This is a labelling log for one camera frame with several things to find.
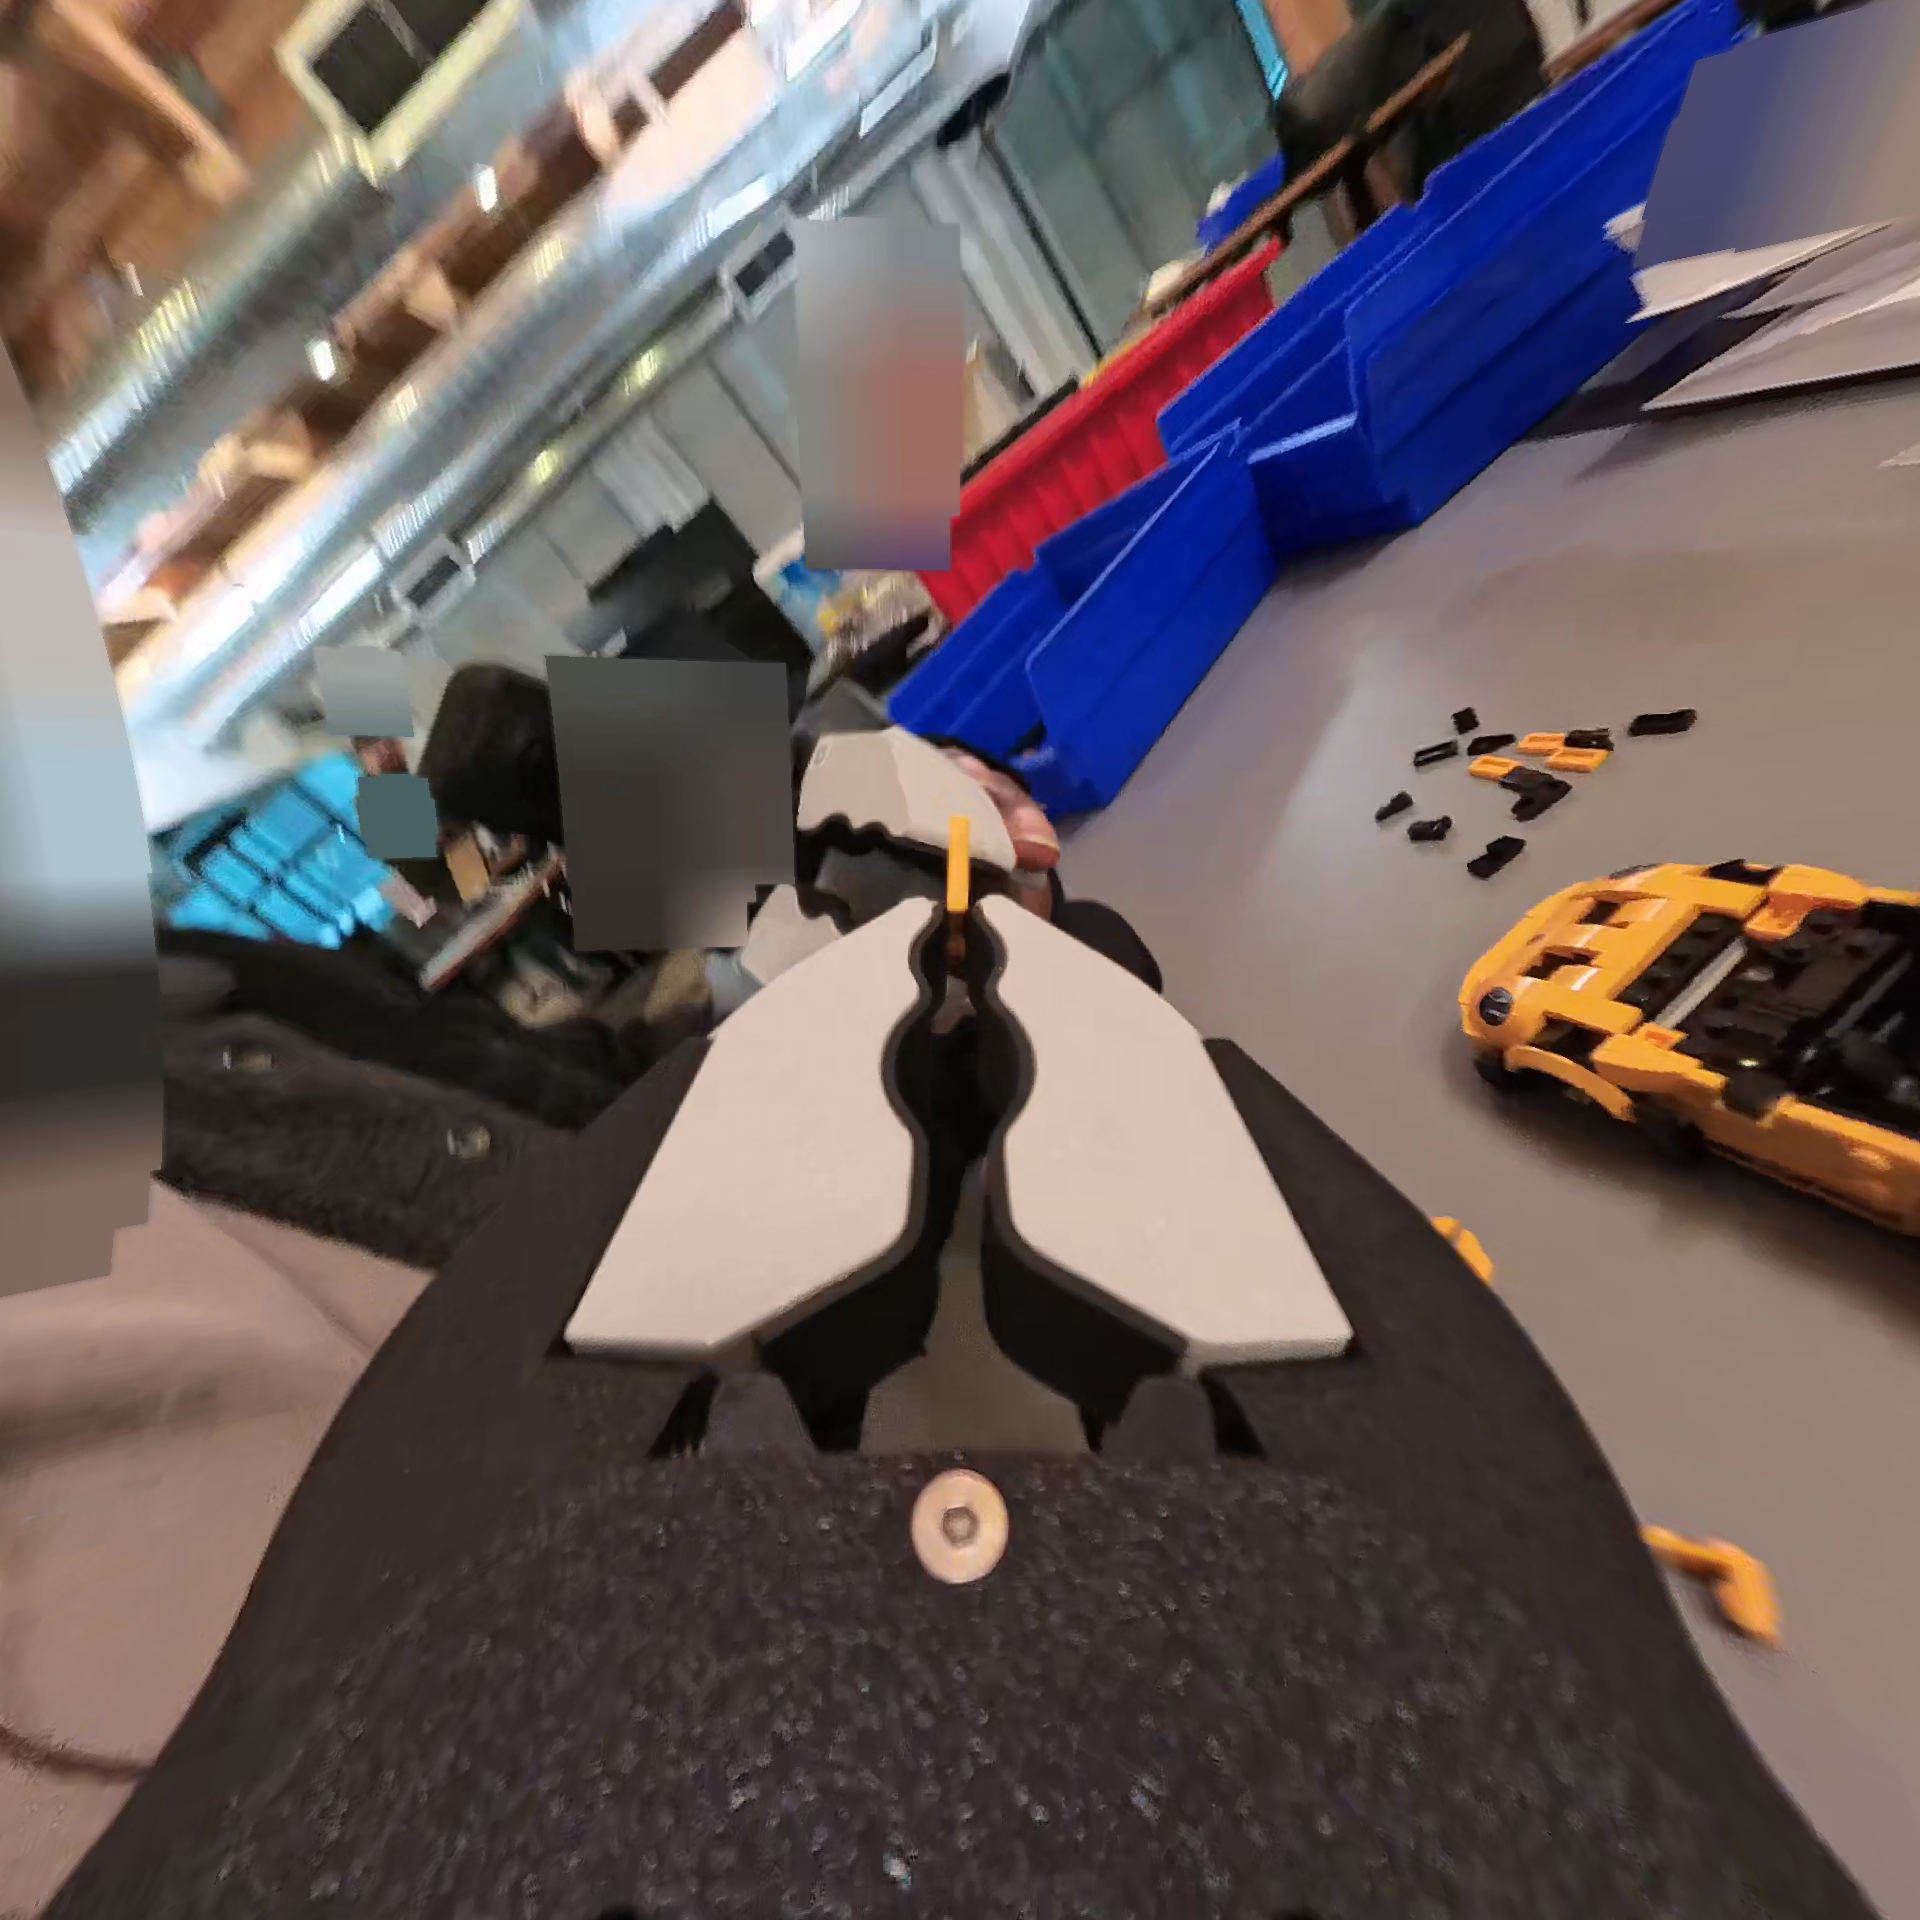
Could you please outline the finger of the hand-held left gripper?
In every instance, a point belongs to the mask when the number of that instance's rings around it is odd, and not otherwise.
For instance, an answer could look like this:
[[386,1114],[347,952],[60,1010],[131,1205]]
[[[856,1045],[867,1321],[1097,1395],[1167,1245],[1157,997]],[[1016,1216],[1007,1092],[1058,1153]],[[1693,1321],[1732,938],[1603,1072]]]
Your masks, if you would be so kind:
[[764,991],[844,935],[844,904],[819,887],[781,883],[756,906],[736,965],[749,991]]
[[1017,843],[989,789],[956,757],[899,728],[825,733],[800,779],[797,835],[864,835],[946,861],[953,821],[971,864],[1017,871]]

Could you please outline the orange lego plate piece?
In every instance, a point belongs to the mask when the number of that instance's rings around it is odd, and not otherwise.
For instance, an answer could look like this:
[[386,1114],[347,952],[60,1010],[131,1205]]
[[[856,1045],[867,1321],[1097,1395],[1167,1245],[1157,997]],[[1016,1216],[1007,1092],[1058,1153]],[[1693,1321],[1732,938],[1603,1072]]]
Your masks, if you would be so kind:
[[1639,1536],[1663,1568],[1699,1585],[1739,1636],[1768,1648],[1783,1643],[1780,1597],[1771,1572],[1754,1553],[1663,1524],[1642,1524]]

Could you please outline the background wooden desk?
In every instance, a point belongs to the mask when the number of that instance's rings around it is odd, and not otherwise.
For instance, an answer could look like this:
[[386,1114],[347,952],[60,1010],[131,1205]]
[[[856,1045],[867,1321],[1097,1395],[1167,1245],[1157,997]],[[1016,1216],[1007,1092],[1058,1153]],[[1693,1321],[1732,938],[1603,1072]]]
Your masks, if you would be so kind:
[[1161,271],[1144,291],[1138,316],[1157,320],[1177,305],[1184,305],[1216,276],[1259,252],[1267,243],[1283,249],[1292,245],[1295,216],[1309,201],[1338,194],[1351,216],[1351,226],[1367,232],[1392,205],[1404,203],[1401,192],[1378,172],[1376,156],[1391,143],[1401,122],[1418,113],[1431,96],[1444,92],[1457,64],[1468,56],[1468,32],[1428,60],[1404,88],[1396,88],[1348,133],[1336,140],[1303,173],[1292,179],[1277,194],[1263,201],[1211,249],[1184,263],[1180,271]]

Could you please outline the black fleece jacket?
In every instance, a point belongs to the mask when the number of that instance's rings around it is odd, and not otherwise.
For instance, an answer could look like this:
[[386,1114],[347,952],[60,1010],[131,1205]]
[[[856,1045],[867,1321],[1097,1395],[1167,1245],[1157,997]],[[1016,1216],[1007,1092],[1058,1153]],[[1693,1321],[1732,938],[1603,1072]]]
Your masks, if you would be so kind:
[[159,928],[161,1179],[432,1269],[637,1072],[595,1020],[424,994],[383,948]]

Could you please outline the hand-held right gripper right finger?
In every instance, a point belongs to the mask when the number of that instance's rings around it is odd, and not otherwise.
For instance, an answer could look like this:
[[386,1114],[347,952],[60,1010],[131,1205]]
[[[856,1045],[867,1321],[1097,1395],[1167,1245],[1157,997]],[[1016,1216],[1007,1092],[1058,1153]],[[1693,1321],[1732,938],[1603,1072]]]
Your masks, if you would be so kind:
[[1348,1355],[1351,1317],[1161,992],[992,898],[977,908],[977,1067],[988,1329],[1090,1442],[1141,1383]]

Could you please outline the person's left hand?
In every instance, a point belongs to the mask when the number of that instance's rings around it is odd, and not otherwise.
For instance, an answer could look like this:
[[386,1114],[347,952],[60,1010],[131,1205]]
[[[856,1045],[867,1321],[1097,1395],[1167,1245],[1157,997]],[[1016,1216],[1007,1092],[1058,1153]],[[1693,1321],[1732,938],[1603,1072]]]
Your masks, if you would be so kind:
[[1016,866],[1003,879],[1003,891],[1043,921],[1055,919],[1064,901],[1058,883],[1060,842],[1045,807],[1034,801],[1024,783],[1008,769],[968,749],[946,749],[1000,812],[1016,851]]

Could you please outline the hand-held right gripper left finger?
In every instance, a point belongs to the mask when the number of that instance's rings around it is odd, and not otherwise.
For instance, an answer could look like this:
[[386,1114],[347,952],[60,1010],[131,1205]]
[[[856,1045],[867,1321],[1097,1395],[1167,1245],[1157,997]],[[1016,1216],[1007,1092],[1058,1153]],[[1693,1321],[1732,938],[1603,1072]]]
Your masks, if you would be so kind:
[[933,1117],[949,919],[900,904],[756,992],[705,1045],[564,1323],[575,1359],[754,1360],[852,1449],[925,1348],[957,1194]]

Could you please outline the red plastic bin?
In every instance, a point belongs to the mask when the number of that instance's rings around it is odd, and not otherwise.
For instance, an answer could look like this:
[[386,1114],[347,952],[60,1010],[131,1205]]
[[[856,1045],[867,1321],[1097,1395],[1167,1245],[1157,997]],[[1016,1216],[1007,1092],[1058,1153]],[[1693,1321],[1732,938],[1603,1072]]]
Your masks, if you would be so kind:
[[1283,240],[1176,305],[962,482],[952,559],[921,583],[957,627],[1039,547],[1164,467],[1160,416],[1273,309]]

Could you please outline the orange lego car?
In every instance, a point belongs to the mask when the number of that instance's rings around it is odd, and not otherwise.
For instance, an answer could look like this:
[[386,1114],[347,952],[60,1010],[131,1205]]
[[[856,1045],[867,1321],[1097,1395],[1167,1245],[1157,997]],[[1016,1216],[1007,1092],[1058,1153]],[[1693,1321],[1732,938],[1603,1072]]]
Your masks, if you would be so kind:
[[1919,895],[1652,861],[1532,908],[1463,978],[1492,1089],[1547,1089],[1919,1234]]

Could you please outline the stack of white paper bags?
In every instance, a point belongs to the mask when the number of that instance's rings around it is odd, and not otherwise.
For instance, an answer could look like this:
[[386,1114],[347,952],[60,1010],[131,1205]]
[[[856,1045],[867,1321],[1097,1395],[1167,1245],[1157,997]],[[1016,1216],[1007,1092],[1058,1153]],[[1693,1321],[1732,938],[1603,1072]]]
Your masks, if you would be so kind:
[[1826,391],[1919,370],[1919,221],[1865,228],[1754,295],[1728,320],[1759,320],[1643,401],[1677,416],[1746,401]]

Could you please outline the pile of small lego parts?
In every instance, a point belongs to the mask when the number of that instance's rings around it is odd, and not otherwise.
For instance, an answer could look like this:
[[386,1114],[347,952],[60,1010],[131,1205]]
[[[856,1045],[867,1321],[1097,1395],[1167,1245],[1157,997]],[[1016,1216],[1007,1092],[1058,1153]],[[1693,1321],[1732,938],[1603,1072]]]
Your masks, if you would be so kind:
[[1637,711],[1623,728],[1519,733],[1489,729],[1474,706],[1461,706],[1450,713],[1444,736],[1413,749],[1409,770],[1428,775],[1455,769],[1499,795],[1512,831],[1492,835],[1466,861],[1466,873],[1491,880],[1524,855],[1529,842],[1519,827],[1537,825],[1554,812],[1576,793],[1579,779],[1596,775],[1619,755],[1623,740],[1688,736],[1697,723],[1699,709],[1681,706]]

